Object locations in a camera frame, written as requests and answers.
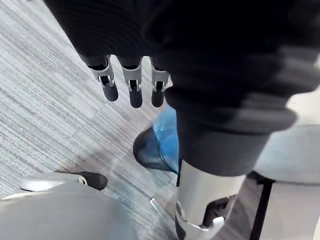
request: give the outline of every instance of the gray carpet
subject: gray carpet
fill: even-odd
[[[114,57],[111,61],[116,102],[107,102],[42,1],[0,1],[0,198],[10,195],[23,176],[99,172],[109,181],[104,193],[125,205],[140,240],[173,239],[149,198],[168,202],[175,175],[144,169],[132,155],[135,137],[165,108],[151,104],[150,61],[142,62],[139,109],[130,106],[121,67]],[[215,239],[249,238],[260,193],[246,181],[230,221]]]

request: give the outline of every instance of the black shoe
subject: black shoe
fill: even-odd
[[[135,160],[147,169],[173,172],[161,154],[158,139],[152,127],[136,137],[133,144],[133,155]]]
[[[105,176],[100,173],[90,172],[90,171],[81,171],[81,172],[65,172],[65,171],[57,171],[57,173],[63,174],[76,174],[81,175],[85,178],[87,185],[94,189],[101,191],[107,186],[108,180]]]

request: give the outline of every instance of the black fabric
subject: black fabric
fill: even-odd
[[[45,2],[81,55],[149,55],[169,71],[180,155],[219,176],[249,173],[295,121],[289,97],[319,84],[319,1]]]
[[[117,56],[120,64],[126,69],[136,69],[140,65],[140,60],[142,57],[140,56]]]
[[[96,55],[96,56],[88,56],[79,54],[80,58],[84,63],[90,68],[95,68],[95,66],[108,66],[107,54]]]

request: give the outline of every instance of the robotic finger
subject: robotic finger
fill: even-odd
[[[169,73],[167,71],[158,68],[151,60],[151,72],[152,72],[152,105],[156,108],[160,107],[164,103],[166,85],[169,79]]]
[[[114,71],[110,62],[110,55],[107,55],[102,64],[88,65],[98,82],[101,83],[104,96],[111,102],[118,99],[118,89],[115,82]]]
[[[123,71],[124,81],[128,86],[130,104],[134,108],[140,108],[143,102],[141,92],[142,82],[142,57],[117,56]]]

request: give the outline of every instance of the white surface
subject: white surface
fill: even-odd
[[[320,87],[313,92],[292,96],[287,107],[298,115],[296,126],[320,125]]]
[[[320,184],[320,125],[296,126],[276,132],[254,170],[269,179]]]
[[[313,240],[320,187],[275,183],[260,240]]]
[[[318,223],[315,227],[313,240],[320,240],[320,218],[318,219]]]

